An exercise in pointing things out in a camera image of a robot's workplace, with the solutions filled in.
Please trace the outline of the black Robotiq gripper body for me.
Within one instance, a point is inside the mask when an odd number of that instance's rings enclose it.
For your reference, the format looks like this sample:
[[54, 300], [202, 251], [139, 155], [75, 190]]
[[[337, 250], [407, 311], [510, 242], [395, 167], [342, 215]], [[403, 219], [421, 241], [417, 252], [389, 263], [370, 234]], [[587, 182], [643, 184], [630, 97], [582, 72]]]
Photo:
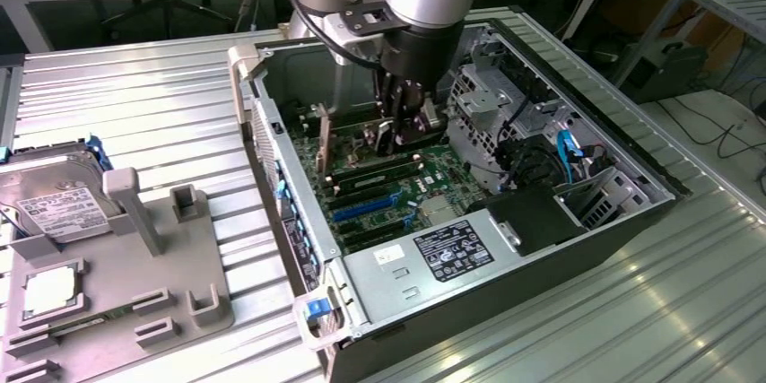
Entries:
[[435, 87], [450, 68], [463, 27], [463, 23], [439, 29], [411, 26], [385, 34], [381, 64], [395, 83]]

